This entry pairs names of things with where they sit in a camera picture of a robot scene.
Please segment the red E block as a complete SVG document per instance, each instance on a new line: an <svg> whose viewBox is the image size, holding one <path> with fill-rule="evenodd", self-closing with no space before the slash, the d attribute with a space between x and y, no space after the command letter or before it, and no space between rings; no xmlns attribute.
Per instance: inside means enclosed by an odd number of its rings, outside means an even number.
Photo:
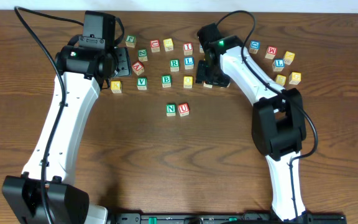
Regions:
<svg viewBox="0 0 358 224"><path fill-rule="evenodd" d="M203 83L203 87L205 87L205 88L212 88L213 86L204 82L204 83Z"/></svg>

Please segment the green N block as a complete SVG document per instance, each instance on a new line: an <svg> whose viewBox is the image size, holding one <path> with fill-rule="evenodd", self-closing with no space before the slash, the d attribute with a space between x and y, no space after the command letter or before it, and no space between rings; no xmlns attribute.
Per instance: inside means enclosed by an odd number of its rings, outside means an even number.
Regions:
<svg viewBox="0 0 358 224"><path fill-rule="evenodd" d="M167 104L166 105L166 114L167 114L167 116L175 116L176 115L176 105L175 104Z"/></svg>

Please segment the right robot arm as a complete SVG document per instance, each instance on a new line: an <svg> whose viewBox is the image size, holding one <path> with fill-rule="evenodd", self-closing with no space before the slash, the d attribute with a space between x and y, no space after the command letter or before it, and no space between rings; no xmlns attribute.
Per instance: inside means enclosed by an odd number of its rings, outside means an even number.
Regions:
<svg viewBox="0 0 358 224"><path fill-rule="evenodd" d="M306 137L300 92L275 83L242 48L240 38L224 37L215 23L197 32L204 60L196 82L227 87L234 82L252 105L251 135L266 158L273 189L272 210L281 221L305 212L300 193L298 161Z"/></svg>

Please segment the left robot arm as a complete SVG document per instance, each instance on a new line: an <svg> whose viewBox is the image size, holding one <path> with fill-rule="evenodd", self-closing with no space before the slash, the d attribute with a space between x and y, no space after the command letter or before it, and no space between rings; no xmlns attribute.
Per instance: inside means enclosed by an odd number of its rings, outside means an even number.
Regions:
<svg viewBox="0 0 358 224"><path fill-rule="evenodd" d="M86 11L83 32L56 55L53 98L39 141L20 176L7 176L2 194L21 223L107 223L108 210L76 188L78 149L90 111L111 79L131 74L121 47L120 18Z"/></svg>

